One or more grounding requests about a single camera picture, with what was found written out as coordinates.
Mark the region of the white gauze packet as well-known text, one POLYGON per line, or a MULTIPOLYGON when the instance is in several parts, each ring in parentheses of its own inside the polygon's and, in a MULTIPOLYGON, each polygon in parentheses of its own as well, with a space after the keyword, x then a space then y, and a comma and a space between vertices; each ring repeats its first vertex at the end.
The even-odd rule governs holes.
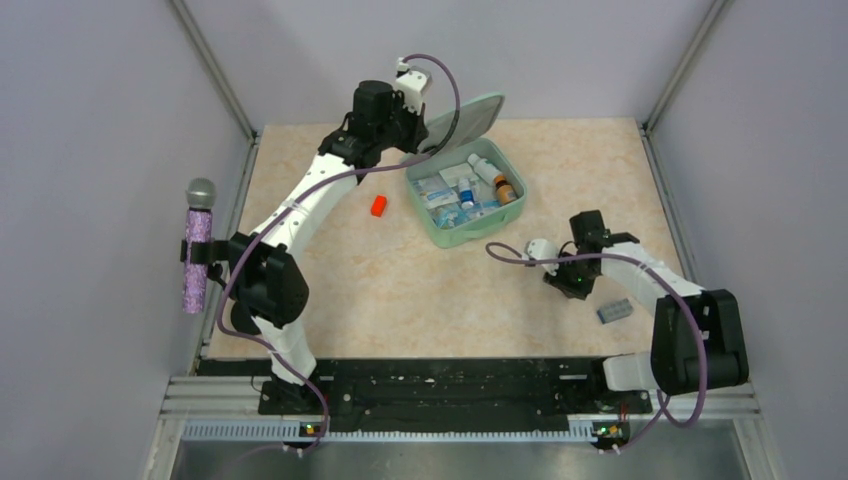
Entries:
POLYGON ((476 178, 476 173, 468 163, 461 163, 439 171, 442 180, 450 187, 455 188, 463 179, 473 181, 476 178))

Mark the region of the blue white bagged packet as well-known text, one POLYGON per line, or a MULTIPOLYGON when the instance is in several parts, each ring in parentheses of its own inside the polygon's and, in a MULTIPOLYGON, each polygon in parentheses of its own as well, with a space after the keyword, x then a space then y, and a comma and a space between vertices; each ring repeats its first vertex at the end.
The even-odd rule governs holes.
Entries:
POLYGON ((413 180, 412 188, 426 210, 433 210, 459 202, 457 192, 440 176, 413 180))

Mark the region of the mint green medicine case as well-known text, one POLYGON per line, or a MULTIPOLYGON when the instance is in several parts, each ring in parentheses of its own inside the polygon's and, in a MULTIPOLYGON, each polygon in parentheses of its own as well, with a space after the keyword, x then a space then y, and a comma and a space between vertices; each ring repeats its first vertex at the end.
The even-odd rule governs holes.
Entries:
POLYGON ((490 93, 464 103, 444 149, 405 169, 412 208, 440 248, 492 235, 524 209, 529 187, 502 150, 485 137, 504 102, 503 94, 490 93))

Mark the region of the brown bottle orange cap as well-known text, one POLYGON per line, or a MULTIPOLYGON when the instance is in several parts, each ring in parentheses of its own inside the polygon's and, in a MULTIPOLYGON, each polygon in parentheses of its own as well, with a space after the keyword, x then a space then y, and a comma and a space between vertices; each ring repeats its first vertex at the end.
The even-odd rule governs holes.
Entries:
POLYGON ((497 175, 493 178, 493 182, 495 196, 500 206, 511 204, 518 199, 514 187, 504 175, 497 175))

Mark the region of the small blue capped bottle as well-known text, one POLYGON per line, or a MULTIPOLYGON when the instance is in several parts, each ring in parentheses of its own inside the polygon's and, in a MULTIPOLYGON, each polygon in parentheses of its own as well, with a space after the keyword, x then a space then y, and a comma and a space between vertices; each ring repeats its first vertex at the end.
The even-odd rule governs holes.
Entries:
POLYGON ((468 177, 460 178, 457 182, 457 192, 460 207, 463 210, 472 209, 476 200, 471 179, 468 177))

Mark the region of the blue cotton swab packet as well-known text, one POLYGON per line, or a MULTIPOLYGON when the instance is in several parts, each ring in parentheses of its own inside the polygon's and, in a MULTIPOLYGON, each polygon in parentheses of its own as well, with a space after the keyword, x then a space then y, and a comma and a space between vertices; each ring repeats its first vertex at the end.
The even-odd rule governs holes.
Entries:
POLYGON ((471 220, 469 213, 456 204, 436 207, 430 215, 434 225, 440 230, 451 230, 471 220))

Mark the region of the white bottle green label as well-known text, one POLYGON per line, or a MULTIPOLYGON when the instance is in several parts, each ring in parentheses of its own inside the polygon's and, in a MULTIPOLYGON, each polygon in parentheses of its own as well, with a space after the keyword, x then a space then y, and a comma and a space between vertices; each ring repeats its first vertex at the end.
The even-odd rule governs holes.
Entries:
POLYGON ((498 182, 498 178, 503 175, 502 171, 489 159, 480 157, 477 154, 471 154, 467 158, 467 163, 470 165, 472 170, 490 186, 495 186, 498 182))

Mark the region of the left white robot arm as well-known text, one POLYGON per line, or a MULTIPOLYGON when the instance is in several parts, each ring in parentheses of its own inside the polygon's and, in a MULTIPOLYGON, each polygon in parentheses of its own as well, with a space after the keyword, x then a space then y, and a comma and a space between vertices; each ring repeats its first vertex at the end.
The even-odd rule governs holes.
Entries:
POLYGON ((412 159, 427 138, 423 97, 430 81, 407 72, 393 83, 361 82, 351 112, 328 134, 301 181, 279 208, 250 234, 228 243, 228 297, 248 307, 267 348, 272 372, 286 382, 283 401, 297 413, 319 404, 320 386, 309 379, 317 361, 300 319, 309 288, 297 264, 315 231, 335 206, 365 176, 380 171, 384 151, 396 149, 412 159))

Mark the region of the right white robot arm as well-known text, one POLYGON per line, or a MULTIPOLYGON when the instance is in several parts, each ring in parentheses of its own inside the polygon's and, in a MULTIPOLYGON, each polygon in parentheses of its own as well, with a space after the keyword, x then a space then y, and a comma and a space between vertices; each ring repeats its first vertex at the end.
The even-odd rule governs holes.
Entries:
POLYGON ((627 391, 659 389, 669 395, 745 384, 749 364, 736 297, 708 290, 652 257, 629 232, 614 233, 600 211, 570 221, 575 252, 534 239, 525 247, 544 261, 543 280, 570 299, 584 300, 605 276, 623 287, 653 317, 646 352, 595 361, 586 385, 589 404, 612 412, 627 391))

